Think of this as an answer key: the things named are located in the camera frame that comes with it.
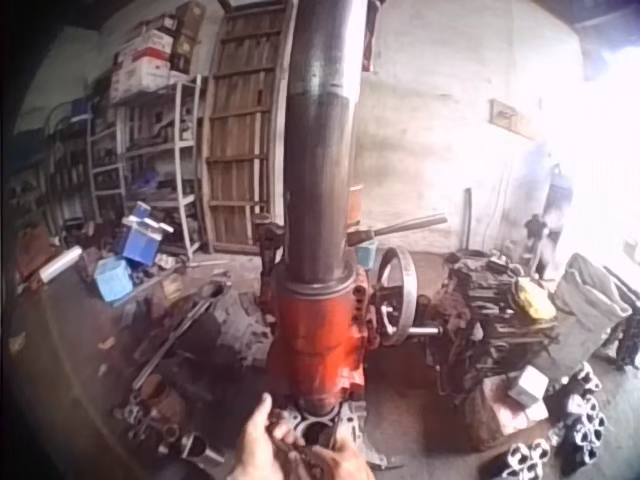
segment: wooden door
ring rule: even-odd
[[[222,20],[202,135],[210,251],[257,253],[252,216],[272,213],[275,112],[290,9],[282,3]]]

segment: human hand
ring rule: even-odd
[[[353,442],[347,425],[338,427],[332,450],[316,445],[307,452],[314,462],[322,468],[322,480],[375,479],[367,461]]]
[[[262,395],[260,404],[242,430],[236,449],[236,464],[231,472],[233,480],[284,480],[284,471],[274,452],[274,441],[288,445],[304,445],[293,430],[285,424],[276,424],[267,433],[269,414],[273,401],[271,395]]]

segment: person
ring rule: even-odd
[[[356,448],[349,429],[338,428],[331,450],[305,446],[304,440],[286,424],[270,421],[273,401],[268,393],[247,421],[236,451],[236,463],[228,480],[310,480],[300,452],[322,470],[322,480],[373,480],[373,472]],[[284,444],[283,457],[276,444]]]

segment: metal wheel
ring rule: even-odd
[[[396,281],[395,277],[400,284],[390,285],[391,281]],[[399,345],[407,338],[413,325],[417,299],[418,275],[409,251],[404,247],[388,248],[380,261],[375,295],[383,345]]]

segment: workshop floor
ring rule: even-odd
[[[444,275],[440,257],[416,254],[414,258],[420,290],[433,292]],[[237,288],[255,288],[259,263],[255,260],[237,268],[230,264]],[[193,281],[207,275],[205,270],[194,271]],[[157,471],[163,463],[148,448],[133,449],[124,438],[121,422],[111,414],[126,399],[127,385],[137,373],[126,352],[134,350],[139,339],[119,330],[119,313],[71,270],[37,293],[24,293],[11,332],[3,332],[26,334],[24,346],[12,355],[11,375],[5,380],[16,388],[18,401],[27,409],[38,435],[48,439],[51,454],[64,466],[67,478],[150,478],[148,472]],[[206,340],[202,331],[191,336]],[[111,337],[115,344],[101,349],[99,344]],[[637,480],[640,372],[616,372],[597,359],[592,365],[604,384],[599,400],[610,427],[598,462],[573,478]],[[367,367],[369,439],[382,453],[408,457],[404,468],[377,477],[476,478],[478,463],[491,452],[469,453],[462,419],[438,396],[420,345],[373,352]],[[207,385],[201,379],[193,382],[192,397],[198,404],[193,423],[212,442],[231,451],[265,378],[262,372],[242,376],[217,372],[215,382],[213,390],[204,388]],[[545,478],[559,478],[556,472],[553,465],[547,466]]]

